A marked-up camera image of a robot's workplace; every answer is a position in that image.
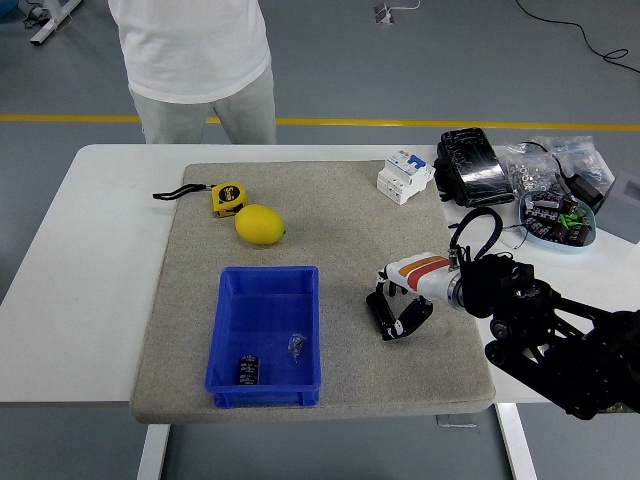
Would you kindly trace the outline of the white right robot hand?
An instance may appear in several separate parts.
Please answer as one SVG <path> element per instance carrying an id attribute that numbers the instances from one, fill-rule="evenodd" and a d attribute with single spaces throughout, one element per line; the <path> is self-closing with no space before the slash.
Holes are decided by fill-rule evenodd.
<path id="1" fill-rule="evenodd" d="M 387 297 L 397 291 L 415 298 L 395 317 Z M 461 274 L 448 258 L 431 252 L 407 257 L 387 264 L 378 272 L 376 289 L 366 298 L 384 341 L 407 337 L 433 313 L 433 301 L 440 300 L 461 310 Z"/>

